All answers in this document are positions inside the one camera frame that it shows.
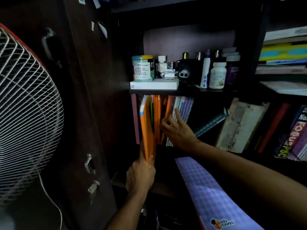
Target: cabinet handle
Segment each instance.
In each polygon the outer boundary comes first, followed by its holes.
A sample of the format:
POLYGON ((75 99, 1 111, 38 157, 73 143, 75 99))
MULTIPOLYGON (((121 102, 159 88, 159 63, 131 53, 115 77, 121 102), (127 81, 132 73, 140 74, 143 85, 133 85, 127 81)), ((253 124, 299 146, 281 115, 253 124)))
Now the cabinet handle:
POLYGON ((91 154, 87 155, 87 160, 86 160, 84 166, 85 166, 86 171, 89 174, 96 174, 96 170, 94 169, 94 164, 93 164, 93 161, 92 161, 92 155, 91 154))

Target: white box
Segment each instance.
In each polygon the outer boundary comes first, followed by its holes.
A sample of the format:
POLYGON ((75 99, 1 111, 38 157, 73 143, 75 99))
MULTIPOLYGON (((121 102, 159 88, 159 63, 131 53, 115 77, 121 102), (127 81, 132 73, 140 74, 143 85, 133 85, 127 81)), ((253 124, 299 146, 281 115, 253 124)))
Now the white box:
POLYGON ((164 78, 157 78, 153 81, 149 82, 130 82, 131 89, 170 89, 170 90, 177 90, 179 86, 179 79, 164 79, 164 78))

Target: lock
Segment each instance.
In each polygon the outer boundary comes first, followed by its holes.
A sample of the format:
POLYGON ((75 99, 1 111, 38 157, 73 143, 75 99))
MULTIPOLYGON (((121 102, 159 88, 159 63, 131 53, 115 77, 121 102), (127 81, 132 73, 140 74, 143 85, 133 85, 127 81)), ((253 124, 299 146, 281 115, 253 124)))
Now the lock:
POLYGON ((99 186, 100 186, 100 183, 98 181, 94 181, 94 183, 87 190, 90 193, 91 205, 93 203, 94 198, 96 197, 97 189, 99 186))

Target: person's right hand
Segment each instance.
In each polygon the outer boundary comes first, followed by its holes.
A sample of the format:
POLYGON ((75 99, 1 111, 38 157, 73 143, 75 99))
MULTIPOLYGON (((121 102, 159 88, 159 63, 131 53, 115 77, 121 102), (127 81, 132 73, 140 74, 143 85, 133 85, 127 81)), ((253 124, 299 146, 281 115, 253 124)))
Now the person's right hand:
POLYGON ((171 125, 167 124, 167 119, 164 118, 161 121, 161 130, 170 139, 175 147, 188 152, 191 146, 201 141, 196 138, 191 128, 184 122, 178 109, 175 109, 175 113, 177 123, 170 115, 168 117, 168 122, 171 125))

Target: fan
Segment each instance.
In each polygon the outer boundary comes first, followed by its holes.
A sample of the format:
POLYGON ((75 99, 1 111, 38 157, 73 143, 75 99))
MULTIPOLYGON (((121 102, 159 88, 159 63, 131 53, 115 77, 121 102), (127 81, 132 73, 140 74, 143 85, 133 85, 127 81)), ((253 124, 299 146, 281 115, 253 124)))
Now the fan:
POLYGON ((0 205, 37 177, 63 128, 59 92, 36 55, 0 24, 0 205))

